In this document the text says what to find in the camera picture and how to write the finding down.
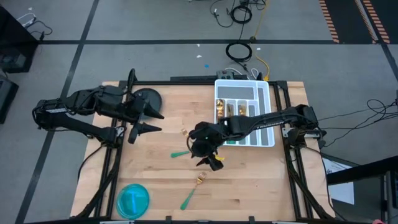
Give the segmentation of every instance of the blue plastic dish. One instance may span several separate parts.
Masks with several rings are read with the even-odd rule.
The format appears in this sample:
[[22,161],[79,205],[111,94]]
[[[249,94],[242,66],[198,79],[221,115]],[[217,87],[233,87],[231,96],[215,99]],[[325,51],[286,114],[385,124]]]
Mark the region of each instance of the blue plastic dish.
[[129,220],[141,217],[149,206],[147,189],[139,184],[130,184],[123,188],[116,199],[119,215]]

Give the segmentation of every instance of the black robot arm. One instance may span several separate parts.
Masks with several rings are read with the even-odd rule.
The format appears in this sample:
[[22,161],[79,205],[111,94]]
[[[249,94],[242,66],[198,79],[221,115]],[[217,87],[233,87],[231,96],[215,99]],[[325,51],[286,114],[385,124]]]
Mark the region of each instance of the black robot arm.
[[239,115],[221,118],[218,124],[198,123],[189,134],[189,137],[195,141],[190,147],[187,139],[187,146],[192,157],[203,158],[197,164],[198,166],[209,164],[211,169],[216,171],[223,168],[223,164],[215,158],[215,154],[218,153],[217,148],[225,141],[240,141],[254,130],[287,123],[295,127],[294,130],[291,130],[291,136],[293,136],[293,139],[289,139],[291,143],[302,142],[305,130],[311,130],[318,126],[317,117],[312,107],[298,105],[254,117]]
[[[129,137],[129,142],[132,144],[137,135],[161,130],[158,127],[139,123],[142,114],[164,119],[161,114],[150,106],[146,96],[131,93],[135,80],[134,69],[132,69],[126,88],[99,86],[89,90],[76,91],[66,98],[40,100],[32,110],[33,119],[39,125],[39,128],[47,131],[56,131],[57,128],[61,127],[67,128],[83,133],[86,136],[94,137],[108,146],[115,146],[121,129],[125,127],[99,128],[70,117],[76,114],[87,116],[98,113],[99,115],[117,118],[133,124]],[[123,98],[127,94],[129,94],[129,100],[123,102]]]

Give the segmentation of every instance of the orange striped tape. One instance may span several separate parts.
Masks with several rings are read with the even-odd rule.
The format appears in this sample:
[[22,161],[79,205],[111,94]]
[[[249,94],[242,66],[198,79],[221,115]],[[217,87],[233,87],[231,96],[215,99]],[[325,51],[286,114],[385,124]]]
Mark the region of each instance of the orange striped tape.
[[379,16],[377,15],[376,11],[373,8],[372,3],[370,0],[363,0],[363,3],[365,4],[366,10],[368,10],[371,19],[373,20],[374,24],[376,25],[377,31],[380,33],[381,38],[383,41],[387,44],[390,44],[390,37],[388,36],[388,33],[384,29],[383,25],[381,24],[381,21],[379,19]]
[[331,38],[335,43],[340,43],[338,39],[338,34],[335,29],[335,25],[333,24],[333,21],[331,20],[329,10],[326,6],[325,0],[319,0],[319,5],[321,6],[323,17],[325,17],[326,23],[328,24],[328,28],[330,31]]

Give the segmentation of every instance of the wooden tabletop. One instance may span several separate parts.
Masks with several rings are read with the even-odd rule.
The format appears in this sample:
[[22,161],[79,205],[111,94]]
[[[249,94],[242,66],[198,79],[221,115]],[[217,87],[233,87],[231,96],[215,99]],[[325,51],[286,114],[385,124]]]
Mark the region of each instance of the wooden tabletop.
[[[118,85],[107,82],[105,85]],[[288,82],[292,106],[308,104],[302,82]],[[226,147],[219,149],[225,157],[224,168],[213,172],[208,166],[196,167],[199,158],[184,155],[171,158],[173,152],[186,151],[186,137],[181,129],[192,130],[200,121],[213,122],[214,86],[156,85],[135,86],[153,88],[162,95],[161,113],[165,119],[150,119],[146,123],[161,127],[156,133],[143,134],[135,144],[125,138],[116,188],[118,192],[129,184],[141,184],[149,192],[150,205],[141,220],[295,220],[291,200],[289,178],[285,164],[284,147],[280,128],[274,127],[274,147]],[[276,111],[274,90],[270,87],[271,108]],[[93,124],[110,126],[111,118],[95,115]],[[126,136],[131,126],[127,127]],[[307,140],[308,147],[318,149],[314,139]],[[89,140],[86,156],[99,146],[97,140]],[[90,158],[81,171],[71,215],[83,210],[99,187],[105,149]],[[328,204],[325,173],[321,157],[316,152],[302,149],[302,159],[308,188],[318,203],[332,216]],[[196,178],[207,172],[205,181],[198,186],[186,210],[180,206]],[[306,217],[301,191],[298,189],[300,208]],[[108,191],[104,194],[101,214],[105,214]],[[122,219],[116,207],[112,219]]]

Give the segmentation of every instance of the concrete floor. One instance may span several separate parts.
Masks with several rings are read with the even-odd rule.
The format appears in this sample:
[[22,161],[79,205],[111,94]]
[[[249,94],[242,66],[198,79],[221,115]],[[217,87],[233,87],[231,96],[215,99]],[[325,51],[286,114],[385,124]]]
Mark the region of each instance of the concrete floor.
[[[38,19],[54,32],[46,40],[80,40],[94,0],[0,0],[14,16],[32,8]],[[225,7],[216,4],[220,22],[229,23]],[[88,33],[88,40],[175,40],[237,39],[241,26],[219,27],[210,15],[210,1],[184,0],[100,0]],[[260,11],[245,25],[243,38],[254,33]],[[41,30],[41,26],[32,30]],[[331,40],[318,0],[271,0],[258,39]],[[85,45],[70,85],[69,94],[92,88],[106,80],[125,80],[131,68],[139,80],[168,80],[171,76],[215,75],[234,67],[225,55],[225,44]],[[271,67],[271,80],[303,81],[310,104],[318,118],[366,108],[371,98],[391,103],[398,82],[380,45],[261,44],[257,54]],[[0,126],[2,156],[0,171],[0,217],[14,223],[42,150],[45,131],[36,129],[30,109],[41,99],[61,94],[77,45],[41,45],[29,73],[10,74],[20,88],[7,117]],[[398,46],[389,46],[398,57]],[[239,54],[241,49],[233,49]],[[248,67],[265,72],[257,60]],[[371,113],[321,122],[321,127],[350,127]],[[87,122],[92,117],[82,118]],[[397,155],[395,138],[398,119],[390,119],[355,130],[323,151],[364,164]],[[330,131],[325,139],[342,135]],[[50,145],[25,222],[68,218],[76,175],[87,140],[78,133],[56,133]],[[379,217],[379,182],[355,183],[355,206],[335,202],[337,210],[355,220]]]

